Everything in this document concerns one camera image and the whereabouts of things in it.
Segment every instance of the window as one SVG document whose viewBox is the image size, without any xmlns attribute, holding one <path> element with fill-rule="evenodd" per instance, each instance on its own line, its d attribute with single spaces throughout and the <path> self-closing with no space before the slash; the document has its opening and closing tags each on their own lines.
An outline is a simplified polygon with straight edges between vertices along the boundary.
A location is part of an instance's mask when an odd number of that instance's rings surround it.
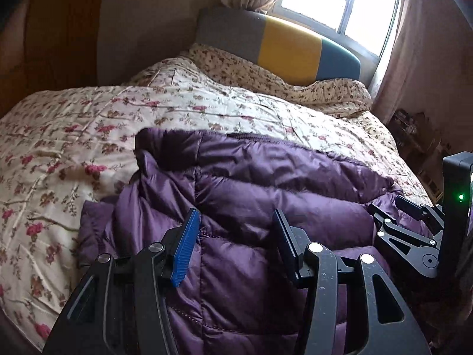
<svg viewBox="0 0 473 355">
<path fill-rule="evenodd" d="M 399 0 L 279 0 L 273 12 L 379 60 Z"/>
</svg>

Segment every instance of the pink flower pattern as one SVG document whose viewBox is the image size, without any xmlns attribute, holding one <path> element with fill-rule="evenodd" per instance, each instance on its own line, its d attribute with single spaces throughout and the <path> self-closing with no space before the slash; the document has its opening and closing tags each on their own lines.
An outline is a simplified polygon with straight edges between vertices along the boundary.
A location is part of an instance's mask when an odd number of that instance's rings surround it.
<svg viewBox="0 0 473 355">
<path fill-rule="evenodd" d="M 71 133 L 71 132 L 74 132 L 74 130 L 79 127 L 79 124 L 74 124 L 74 125 L 71 125 L 69 127 L 65 127 L 64 128 L 64 132 L 66 133 Z"/>
<path fill-rule="evenodd" d="M 21 156 L 21 163 L 25 166 L 33 159 L 33 155 Z"/>
<path fill-rule="evenodd" d="M 78 276 L 73 241 L 82 205 L 123 190 L 137 169 L 134 136 L 145 127 L 258 133 L 334 152 L 392 176 L 411 200 L 428 204 L 392 136 L 367 111 L 370 103 L 358 82 L 293 87 L 202 45 L 124 86 L 30 95 L 0 121 L 0 134 L 7 135 L 0 139 L 0 201 L 22 204 L 21 211 L 16 205 L 0 211 L 4 311 L 30 340 L 44 343 L 55 316 L 32 301 L 48 302 L 52 311 L 64 306 Z M 25 305 L 6 297 L 7 284 Z"/>
<path fill-rule="evenodd" d="M 27 228 L 27 235 L 28 236 L 33 236 L 39 234 L 43 230 L 43 224 L 42 223 L 34 223 L 30 224 Z"/>
<path fill-rule="evenodd" d="M 45 324 L 35 324 L 36 333 L 43 339 L 46 340 L 51 333 L 51 329 Z"/>
<path fill-rule="evenodd" d="M 13 210 L 12 209 L 7 209 L 6 211 L 3 212 L 2 219 L 3 220 L 8 220 L 8 218 L 13 215 Z"/>
</svg>

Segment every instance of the window frame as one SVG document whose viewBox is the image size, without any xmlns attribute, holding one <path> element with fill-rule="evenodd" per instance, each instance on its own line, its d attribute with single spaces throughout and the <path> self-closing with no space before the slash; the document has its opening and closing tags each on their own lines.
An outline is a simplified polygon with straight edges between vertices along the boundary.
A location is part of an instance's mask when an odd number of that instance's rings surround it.
<svg viewBox="0 0 473 355">
<path fill-rule="evenodd" d="M 389 29 L 387 31 L 385 41 L 383 44 L 383 48 L 381 49 L 381 53 L 378 56 L 377 54 L 369 51 L 367 48 L 365 48 L 363 45 L 361 45 L 359 42 L 353 40 L 352 38 L 348 37 L 345 34 L 345 30 L 348 25 L 348 20 L 351 16 L 351 12 L 353 10 L 353 4 L 355 0 L 348 0 L 347 4 L 345 5 L 345 10 L 344 13 L 341 17 L 340 25 L 338 30 L 334 30 L 333 28 L 330 28 L 329 26 L 323 24 L 322 22 L 316 21 L 313 18 L 310 18 L 308 16 L 304 16 L 301 13 L 292 11 L 288 8 L 284 8 L 282 6 L 282 0 L 277 0 L 276 3 L 274 4 L 273 8 L 270 11 L 270 14 L 275 15 L 275 16 L 280 16 L 282 18 L 286 18 L 290 21 L 294 21 L 297 23 L 301 23 L 302 25 L 310 28 L 314 32 L 317 32 L 318 34 L 321 34 L 322 36 L 327 37 L 328 39 L 335 41 L 337 44 L 340 44 L 342 47 L 348 48 L 352 51 L 355 51 L 356 53 L 359 53 L 361 56 L 371 59 L 375 63 L 379 63 L 379 60 L 381 56 L 383 55 L 383 52 L 386 49 L 386 44 L 388 42 L 389 36 L 391 35 L 391 32 L 394 27 L 394 21 L 396 20 L 396 13 L 397 10 L 399 9 L 399 2 L 400 0 L 396 0 L 394 3 L 394 9 L 393 13 L 391 16 L 391 22 L 389 24 Z"/>
</svg>

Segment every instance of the blue gripper pad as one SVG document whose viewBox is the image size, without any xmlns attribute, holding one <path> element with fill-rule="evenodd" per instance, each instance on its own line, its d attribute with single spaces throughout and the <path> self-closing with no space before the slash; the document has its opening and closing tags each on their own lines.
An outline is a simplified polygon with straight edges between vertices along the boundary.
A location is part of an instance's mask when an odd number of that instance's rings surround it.
<svg viewBox="0 0 473 355">
<path fill-rule="evenodd" d="M 174 287 L 179 287 L 187 274 L 194 244 L 199 234 L 199 227 L 200 212 L 195 208 L 191 208 L 184 222 L 184 231 L 174 254 L 173 273 L 171 275 L 171 283 Z"/>
</svg>

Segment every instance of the bed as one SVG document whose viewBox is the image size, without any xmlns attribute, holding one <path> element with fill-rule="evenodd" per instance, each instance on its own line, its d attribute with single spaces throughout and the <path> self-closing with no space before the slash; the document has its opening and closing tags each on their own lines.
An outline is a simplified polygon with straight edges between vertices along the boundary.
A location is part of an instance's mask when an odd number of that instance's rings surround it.
<svg viewBox="0 0 473 355">
<path fill-rule="evenodd" d="M 215 28 L 228 36 L 212 37 Z M 288 52 L 291 43 L 299 50 Z M 43 91 L 16 105 L 0 119 L 0 306 L 9 323 L 43 347 L 80 278 L 82 205 L 120 193 L 137 170 L 134 136 L 145 127 L 292 141 L 359 160 L 430 204 L 369 112 L 356 58 L 337 47 L 285 22 L 217 8 L 203 13 L 187 52 L 120 86 Z"/>
</svg>

